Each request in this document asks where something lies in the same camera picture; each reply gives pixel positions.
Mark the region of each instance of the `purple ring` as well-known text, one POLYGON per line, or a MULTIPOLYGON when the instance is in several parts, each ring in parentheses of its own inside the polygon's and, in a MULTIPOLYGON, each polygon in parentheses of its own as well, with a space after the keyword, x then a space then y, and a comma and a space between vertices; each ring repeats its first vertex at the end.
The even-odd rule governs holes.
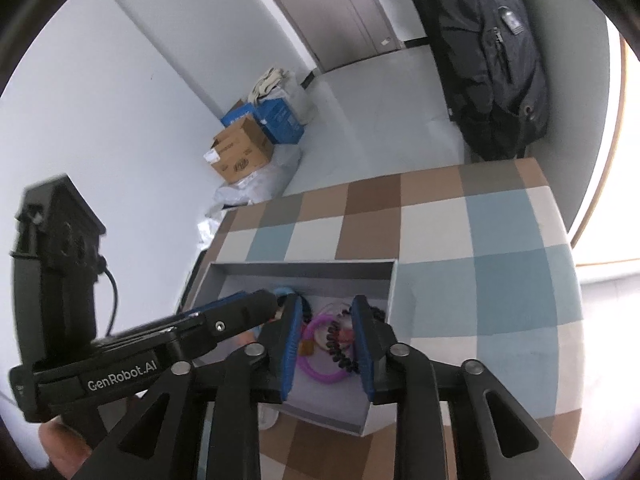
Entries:
MULTIPOLYGON (((335 319, 335 316, 331 314, 321 314, 311 320, 311 322, 306 326, 305 331, 302 333, 303 340, 313 339, 314 332, 318 329, 319 326, 324 324, 329 324, 335 319)), ((315 379, 319 383, 324 384, 333 384, 341 381, 349 376, 347 370, 340 368, 337 372, 333 374, 321 374, 320 372, 314 370, 309 364, 309 360, 305 355, 298 356, 298 366, 302 368, 302 371, 307 374, 312 379, 315 379)))

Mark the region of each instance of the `large black duffel bag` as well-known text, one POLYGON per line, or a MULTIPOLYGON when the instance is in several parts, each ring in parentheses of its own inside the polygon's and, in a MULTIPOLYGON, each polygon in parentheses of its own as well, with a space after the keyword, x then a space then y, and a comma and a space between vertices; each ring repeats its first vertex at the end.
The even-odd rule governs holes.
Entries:
POLYGON ((452 118, 484 160, 543 137, 548 91, 522 0, 418 0, 452 118))

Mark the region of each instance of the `metal screw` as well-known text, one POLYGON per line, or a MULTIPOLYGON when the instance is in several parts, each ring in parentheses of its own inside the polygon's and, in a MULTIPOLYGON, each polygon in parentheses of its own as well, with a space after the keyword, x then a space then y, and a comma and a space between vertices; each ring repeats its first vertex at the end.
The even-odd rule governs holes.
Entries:
POLYGON ((410 349, 405 344, 396 343, 395 345, 392 345, 389 351, 396 357, 406 357, 407 355, 409 355, 410 349))
POLYGON ((171 373, 173 375, 188 374, 191 370, 191 365, 187 361, 178 361, 171 365, 171 373))
POLYGON ((264 353, 264 346, 262 346, 260 343, 249 343, 244 347, 244 353, 250 355, 251 357, 262 355, 264 353))
POLYGON ((484 372, 484 366, 482 366, 482 363, 480 361, 471 360, 465 363, 465 370, 469 374, 480 375, 482 372, 484 372))

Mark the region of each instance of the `open box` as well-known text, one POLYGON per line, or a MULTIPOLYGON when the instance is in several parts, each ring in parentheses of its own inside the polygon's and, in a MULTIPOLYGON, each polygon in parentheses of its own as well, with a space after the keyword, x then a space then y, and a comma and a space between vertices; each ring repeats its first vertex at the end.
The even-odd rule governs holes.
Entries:
MULTIPOLYGON (((240 290, 254 292, 290 286, 308 300, 314 312, 334 301, 350 304, 354 296, 364 294, 369 304, 384 310, 388 318, 395 268, 395 261, 210 264, 193 306, 240 290)), ((224 359, 236 347, 232 340, 225 341, 199 362, 208 364, 224 359)), ((337 369, 330 356, 318 347, 314 356, 316 354, 317 359, 326 362, 316 360, 314 365, 337 369)), ((395 420, 395 405, 370 405, 358 375, 323 384, 299 367, 296 367, 288 399, 283 405, 273 407, 301 420, 356 435, 368 434, 395 420)))

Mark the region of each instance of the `human hand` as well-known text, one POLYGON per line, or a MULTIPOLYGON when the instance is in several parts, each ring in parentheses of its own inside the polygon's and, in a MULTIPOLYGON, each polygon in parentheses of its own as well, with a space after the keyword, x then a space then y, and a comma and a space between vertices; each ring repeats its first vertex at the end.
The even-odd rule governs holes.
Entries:
POLYGON ((84 438, 65 426, 58 416, 40 426, 38 437, 53 466, 67 480, 91 455, 91 448, 84 438))

